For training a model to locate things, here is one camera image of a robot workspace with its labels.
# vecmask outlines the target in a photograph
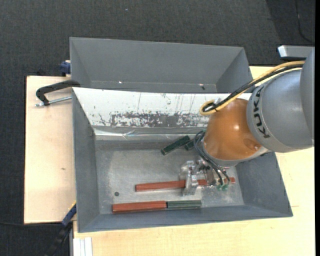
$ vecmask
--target black cable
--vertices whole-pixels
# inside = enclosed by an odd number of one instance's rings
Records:
[[[221,172],[223,173],[223,175],[226,177],[226,179],[228,180],[228,185],[230,184],[231,180],[227,174],[227,172],[225,170],[221,170]]]
[[[302,68],[302,64],[297,64],[297,65],[292,65],[292,66],[286,66],[284,68],[281,68],[279,70],[276,70],[276,71],[273,71],[263,77],[261,77],[260,79],[254,81],[250,81],[250,82],[247,82],[246,84],[242,85],[241,87],[239,87],[237,90],[235,90],[234,92],[232,92],[228,97],[226,97],[224,100],[220,101],[219,103],[215,104],[215,103],[209,103],[207,104],[206,106],[204,106],[202,108],[202,111],[203,112],[209,112],[213,109],[216,109],[217,107],[221,106],[222,104],[224,104],[225,102],[229,101],[230,99],[232,99],[233,97],[235,97],[236,95],[238,95],[239,93],[242,93],[243,91],[246,91],[248,90],[250,87],[256,85],[257,83],[260,83],[262,82],[263,80],[265,79],[268,79],[270,77],[273,77],[279,73],[282,73],[282,72],[285,72],[285,71],[288,71],[288,70],[291,70],[291,69],[296,69],[296,68]]]
[[[222,186],[224,184],[224,181],[218,171],[218,166],[206,156],[205,152],[203,152],[202,149],[198,147],[198,143],[204,138],[205,133],[206,133],[205,130],[201,130],[194,136],[193,138],[194,148],[198,152],[198,154],[208,163],[208,165],[216,172],[216,174],[219,177],[219,182]]]
[[[313,42],[311,39],[307,38],[303,32],[302,32],[302,29],[301,29],[301,19],[300,19],[300,13],[299,13],[299,9],[298,9],[298,0],[294,0],[294,3],[295,3],[295,12],[296,12],[296,15],[297,15],[297,20],[298,20],[298,30],[299,30],[299,34],[300,36],[308,41],[309,43],[315,45],[315,42]]]

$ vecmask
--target wooden board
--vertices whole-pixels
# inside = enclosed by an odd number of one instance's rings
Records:
[[[251,67],[257,77],[267,67]],[[74,202],[71,101],[34,107],[36,90],[66,77],[29,76],[26,88],[24,222],[59,222]],[[70,90],[50,93],[55,99]],[[78,233],[93,255],[315,255],[314,148],[277,153],[293,217]]]
[[[28,76],[25,113],[24,223],[60,222],[76,199],[72,102],[36,107],[36,91],[68,77]],[[48,93],[69,96],[71,89]]]

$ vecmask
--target blue clamp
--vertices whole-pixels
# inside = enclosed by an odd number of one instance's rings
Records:
[[[59,67],[60,71],[65,74],[71,73],[71,64],[69,62],[63,61]]]

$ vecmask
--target wire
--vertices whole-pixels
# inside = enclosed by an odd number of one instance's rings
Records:
[[[202,149],[198,147],[198,143],[204,138],[205,133],[206,133],[206,130],[201,130],[194,136],[193,138],[194,148],[198,152],[198,154],[203,158],[203,160],[205,160],[208,163],[208,165],[216,172],[216,174],[219,177],[219,182],[222,186],[224,184],[224,181],[218,171],[219,169],[218,166],[206,156],[206,153]]]
[[[298,30],[299,30],[300,36],[301,36],[304,40],[306,40],[307,42],[315,45],[315,42],[312,41],[311,39],[307,38],[307,37],[303,34],[303,32],[302,32],[300,13],[299,13],[299,11],[298,11],[298,0],[294,0],[294,5],[295,5],[295,12],[296,12],[297,20],[298,20]]]
[[[286,62],[283,64],[280,64],[278,66],[275,66],[271,69],[269,69],[267,72],[263,73],[262,75],[258,76],[257,78],[253,79],[252,81],[244,84],[234,92],[232,92],[227,98],[219,102],[218,104],[214,103],[214,99],[208,100],[205,102],[201,108],[200,108],[200,114],[203,116],[211,115],[222,108],[224,108],[226,105],[228,105],[230,102],[234,101],[236,98],[238,98],[241,94],[243,94],[246,90],[248,90],[250,87],[256,85],[259,82],[262,82],[272,76],[275,76],[279,73],[296,69],[296,68],[302,68],[304,61],[291,61]]]
[[[223,175],[226,177],[226,179],[228,180],[228,185],[230,184],[231,180],[229,178],[229,176],[227,175],[226,170],[221,170],[221,172],[223,173]]]

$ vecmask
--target metal bracket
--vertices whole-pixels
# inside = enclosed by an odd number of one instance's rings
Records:
[[[183,196],[193,196],[196,193],[196,189],[199,183],[197,180],[197,175],[192,174],[191,171],[189,172],[186,181],[185,181],[185,188],[183,189],[182,195]]]

